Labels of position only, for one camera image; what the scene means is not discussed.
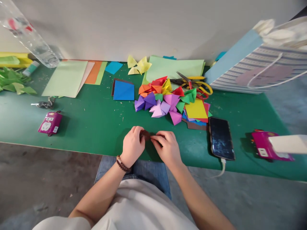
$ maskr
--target charging cable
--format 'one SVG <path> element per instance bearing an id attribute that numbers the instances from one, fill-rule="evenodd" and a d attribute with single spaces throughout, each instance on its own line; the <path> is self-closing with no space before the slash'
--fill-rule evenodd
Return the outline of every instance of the charging cable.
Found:
<path id="1" fill-rule="evenodd" d="M 217 175 L 217 176 L 213 176 L 213 177 L 209 177 L 209 178 L 220 177 L 220 176 L 222 176 L 222 175 L 224 174 L 225 168 L 226 168 L 226 160 L 223 159 L 223 158 L 221 158 L 221 162 L 222 162 L 222 164 L 223 164 L 223 169 L 222 169 L 221 173 L 220 173 L 219 175 Z"/>

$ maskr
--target hand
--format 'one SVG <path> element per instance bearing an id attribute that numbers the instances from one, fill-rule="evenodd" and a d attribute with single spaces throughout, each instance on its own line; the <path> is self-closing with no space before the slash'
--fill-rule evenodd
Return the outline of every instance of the hand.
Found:
<path id="1" fill-rule="evenodd" d="M 144 128 L 140 126 L 133 126 L 124 138 L 121 161 L 128 168 L 131 168 L 145 149 L 144 136 L 140 142 L 141 130 L 144 130 Z"/>
<path id="2" fill-rule="evenodd" d="M 174 167 L 180 167 L 183 165 L 180 157 L 179 146 L 173 132 L 159 131 L 157 132 L 157 136 L 151 136 L 150 138 L 160 158 L 170 170 Z"/>

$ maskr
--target striped gift bag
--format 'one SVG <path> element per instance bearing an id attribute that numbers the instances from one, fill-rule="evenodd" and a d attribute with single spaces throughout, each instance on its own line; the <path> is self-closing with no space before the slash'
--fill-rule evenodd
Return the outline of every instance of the striped gift bag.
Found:
<path id="1" fill-rule="evenodd" d="M 259 94 L 307 73 L 307 50 L 263 44 L 254 30 L 206 73 L 213 89 Z"/>

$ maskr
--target white shirt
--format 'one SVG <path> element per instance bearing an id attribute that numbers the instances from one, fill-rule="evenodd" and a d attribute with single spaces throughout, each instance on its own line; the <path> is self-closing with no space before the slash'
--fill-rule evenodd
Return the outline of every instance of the white shirt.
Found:
<path id="1" fill-rule="evenodd" d="M 50 217 L 33 230 L 90 230 L 83 217 Z M 106 214 L 93 230 L 197 229 L 156 186 L 138 179 L 123 180 Z"/>

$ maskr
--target bag handle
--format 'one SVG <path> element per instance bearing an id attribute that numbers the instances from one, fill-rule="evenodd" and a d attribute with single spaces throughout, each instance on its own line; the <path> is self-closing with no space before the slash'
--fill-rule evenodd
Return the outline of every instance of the bag handle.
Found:
<path id="1" fill-rule="evenodd" d="M 291 80 L 294 80 L 295 78 L 298 78 L 298 77 L 300 77 L 300 76 L 302 76 L 302 75 L 304 75 L 304 74 L 307 73 L 307 71 L 305 71 L 305 72 L 300 73 L 300 74 L 298 74 L 298 75 L 296 75 L 296 76 L 294 76 L 294 77 L 292 77 L 292 78 L 290 78 L 290 79 L 288 79 L 288 80 L 286 80 L 286 81 L 283 81 L 283 82 L 280 82 L 280 83 L 277 83 L 277 84 L 274 84 L 274 85 L 260 86 L 260 87 L 250 87 L 250 86 L 249 86 L 250 83 L 251 83 L 256 77 L 258 77 L 260 74 L 262 74 L 263 72 L 265 72 L 268 68 L 270 68 L 271 66 L 273 66 L 276 62 L 278 62 L 278 61 L 281 59 L 282 55 L 283 55 L 283 53 L 280 53 L 280 54 L 278 55 L 278 57 L 276 58 L 275 61 L 273 61 L 271 64 L 269 64 L 267 67 L 265 67 L 262 71 L 260 71 L 258 74 L 256 74 L 256 76 L 254 76 L 251 80 L 249 80 L 249 82 L 247 83 L 247 88 L 249 88 L 249 89 L 269 88 L 269 87 L 273 87 L 273 86 L 277 86 L 277 85 L 284 84 L 284 83 L 286 83 L 286 82 L 289 82 L 289 81 L 291 81 Z"/>

